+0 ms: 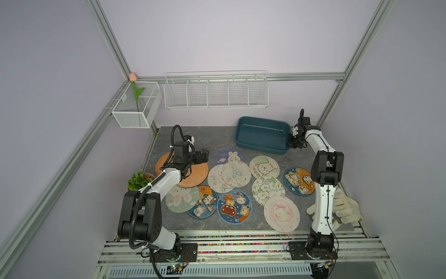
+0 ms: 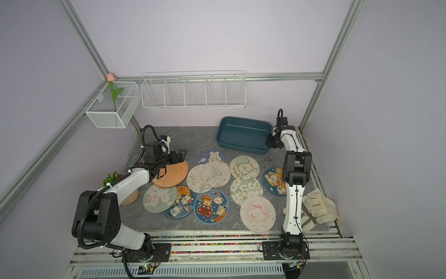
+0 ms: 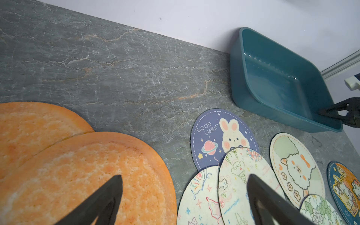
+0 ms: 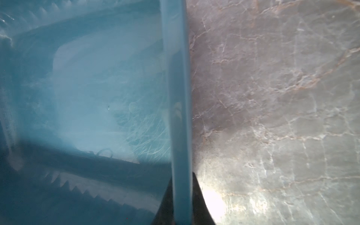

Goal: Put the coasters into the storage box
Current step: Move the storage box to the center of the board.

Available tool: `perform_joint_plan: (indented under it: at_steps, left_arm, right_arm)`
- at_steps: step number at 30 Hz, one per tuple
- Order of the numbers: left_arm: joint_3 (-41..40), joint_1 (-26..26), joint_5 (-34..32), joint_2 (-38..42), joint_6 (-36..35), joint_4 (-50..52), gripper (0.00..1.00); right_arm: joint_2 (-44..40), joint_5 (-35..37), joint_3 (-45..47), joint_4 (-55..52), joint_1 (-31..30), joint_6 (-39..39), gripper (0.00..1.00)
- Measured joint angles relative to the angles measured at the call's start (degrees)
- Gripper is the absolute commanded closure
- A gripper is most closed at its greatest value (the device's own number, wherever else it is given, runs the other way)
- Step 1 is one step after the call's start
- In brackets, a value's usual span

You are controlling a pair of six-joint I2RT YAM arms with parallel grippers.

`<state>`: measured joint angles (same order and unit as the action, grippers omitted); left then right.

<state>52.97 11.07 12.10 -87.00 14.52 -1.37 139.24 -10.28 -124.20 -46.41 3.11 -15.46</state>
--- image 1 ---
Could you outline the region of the pale green bunny coaster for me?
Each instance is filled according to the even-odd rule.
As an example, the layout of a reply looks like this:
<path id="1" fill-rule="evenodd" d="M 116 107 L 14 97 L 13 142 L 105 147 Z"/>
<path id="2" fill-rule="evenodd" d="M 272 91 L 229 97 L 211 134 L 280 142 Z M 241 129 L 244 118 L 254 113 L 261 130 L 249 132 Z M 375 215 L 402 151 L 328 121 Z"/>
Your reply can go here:
<path id="1" fill-rule="evenodd" d="M 200 194 L 198 187 L 182 188 L 174 186 L 164 198 L 167 208 L 174 213 L 185 213 L 189 211 L 199 200 Z"/>

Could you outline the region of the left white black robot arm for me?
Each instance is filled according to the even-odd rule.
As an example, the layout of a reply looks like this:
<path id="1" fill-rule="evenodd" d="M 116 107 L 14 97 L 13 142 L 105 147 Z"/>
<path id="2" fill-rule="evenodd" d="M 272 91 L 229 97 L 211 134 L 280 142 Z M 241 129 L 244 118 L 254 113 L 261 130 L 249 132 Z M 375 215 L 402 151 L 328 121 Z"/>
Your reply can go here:
<path id="1" fill-rule="evenodd" d="M 169 260 L 181 256 L 180 237 L 163 227 L 161 202 L 188 177 L 193 165 L 208 162 L 209 151 L 196 151 L 194 143 L 194 137 L 189 135 L 172 143 L 171 159 L 161 167 L 161 174 L 141 190 L 124 195 L 117 234 L 128 240 L 131 249 L 147 249 Z"/>

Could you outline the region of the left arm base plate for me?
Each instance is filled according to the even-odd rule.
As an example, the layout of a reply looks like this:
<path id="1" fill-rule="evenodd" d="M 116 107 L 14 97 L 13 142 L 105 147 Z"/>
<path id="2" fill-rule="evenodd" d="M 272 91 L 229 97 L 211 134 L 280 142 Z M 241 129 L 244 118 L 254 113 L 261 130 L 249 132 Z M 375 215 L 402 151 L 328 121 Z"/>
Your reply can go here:
<path id="1" fill-rule="evenodd" d="M 198 244 L 186 242 L 175 244 L 172 250 L 158 250 L 153 253 L 156 263 L 167 262 L 196 262 L 198 256 Z"/>

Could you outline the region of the teal plastic storage box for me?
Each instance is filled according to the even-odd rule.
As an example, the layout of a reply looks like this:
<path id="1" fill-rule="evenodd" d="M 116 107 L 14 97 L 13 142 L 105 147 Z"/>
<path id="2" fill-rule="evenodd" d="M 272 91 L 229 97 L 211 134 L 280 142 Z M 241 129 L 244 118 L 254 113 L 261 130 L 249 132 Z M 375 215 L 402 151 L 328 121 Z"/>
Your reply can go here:
<path id="1" fill-rule="evenodd" d="M 235 142 L 239 148 L 284 155 L 290 126 L 286 122 L 243 116 L 238 120 Z"/>

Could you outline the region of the purple bunny planet coaster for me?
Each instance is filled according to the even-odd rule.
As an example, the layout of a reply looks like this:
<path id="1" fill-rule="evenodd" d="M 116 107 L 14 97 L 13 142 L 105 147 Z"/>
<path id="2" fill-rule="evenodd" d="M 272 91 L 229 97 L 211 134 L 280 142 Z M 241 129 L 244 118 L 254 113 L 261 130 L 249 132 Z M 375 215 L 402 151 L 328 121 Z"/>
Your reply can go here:
<path id="1" fill-rule="evenodd" d="M 216 163 L 224 165 L 228 162 L 245 162 L 244 155 L 236 149 L 225 149 L 217 154 Z"/>

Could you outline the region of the white butterfly doodle coaster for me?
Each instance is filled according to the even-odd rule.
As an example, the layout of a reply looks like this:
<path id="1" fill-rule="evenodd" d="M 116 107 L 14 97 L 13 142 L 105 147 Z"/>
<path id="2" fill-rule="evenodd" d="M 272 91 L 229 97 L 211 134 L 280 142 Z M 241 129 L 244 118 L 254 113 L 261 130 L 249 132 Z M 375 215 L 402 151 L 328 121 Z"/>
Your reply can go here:
<path id="1" fill-rule="evenodd" d="M 234 188 L 227 184 L 222 178 L 222 165 L 213 167 L 208 174 L 207 183 L 209 187 L 219 194 L 231 192 Z"/>

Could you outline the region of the white bow doodle coaster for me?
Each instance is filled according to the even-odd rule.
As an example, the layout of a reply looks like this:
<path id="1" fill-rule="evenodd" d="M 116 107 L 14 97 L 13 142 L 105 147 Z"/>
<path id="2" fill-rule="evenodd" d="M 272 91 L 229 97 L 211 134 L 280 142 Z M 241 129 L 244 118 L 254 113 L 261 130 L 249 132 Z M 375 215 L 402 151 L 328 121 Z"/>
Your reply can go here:
<path id="1" fill-rule="evenodd" d="M 249 166 L 245 162 L 228 162 L 221 167 L 221 176 L 226 184 L 234 188 L 247 186 L 252 178 Z"/>

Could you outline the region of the cream alpaca coaster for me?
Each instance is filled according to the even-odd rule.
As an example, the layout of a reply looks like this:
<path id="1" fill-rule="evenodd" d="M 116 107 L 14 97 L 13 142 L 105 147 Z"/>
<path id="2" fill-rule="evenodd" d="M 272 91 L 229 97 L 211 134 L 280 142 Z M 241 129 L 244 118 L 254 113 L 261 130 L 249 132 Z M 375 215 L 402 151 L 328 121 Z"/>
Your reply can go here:
<path id="1" fill-rule="evenodd" d="M 249 164 L 251 174 L 254 178 L 273 177 L 277 178 L 280 174 L 280 167 L 277 161 L 269 156 L 257 156 Z"/>

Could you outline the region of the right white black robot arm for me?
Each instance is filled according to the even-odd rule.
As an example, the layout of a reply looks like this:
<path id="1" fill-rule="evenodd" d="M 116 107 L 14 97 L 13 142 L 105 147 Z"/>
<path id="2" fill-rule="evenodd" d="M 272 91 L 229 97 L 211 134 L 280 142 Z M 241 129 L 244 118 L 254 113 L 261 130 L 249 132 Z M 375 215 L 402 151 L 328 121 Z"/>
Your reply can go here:
<path id="1" fill-rule="evenodd" d="M 343 172 L 344 154 L 336 151 L 321 129 L 312 125 L 310 118 L 303 114 L 292 128 L 287 145 L 299 149 L 310 146 L 315 153 L 310 176 L 315 183 L 316 210 L 307 238 L 307 254 L 311 257 L 327 255 L 335 260 L 338 258 L 338 247 L 335 246 L 338 240 L 332 225 L 333 203 Z"/>

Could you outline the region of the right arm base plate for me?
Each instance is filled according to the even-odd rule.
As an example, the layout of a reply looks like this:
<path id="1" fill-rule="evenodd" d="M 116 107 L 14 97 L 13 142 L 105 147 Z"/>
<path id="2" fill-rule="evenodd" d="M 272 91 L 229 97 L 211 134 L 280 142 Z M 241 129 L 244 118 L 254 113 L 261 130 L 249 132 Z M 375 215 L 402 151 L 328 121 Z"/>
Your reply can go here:
<path id="1" fill-rule="evenodd" d="M 310 248 L 307 241 L 290 241 L 285 248 L 292 260 L 337 260 L 335 248 Z"/>

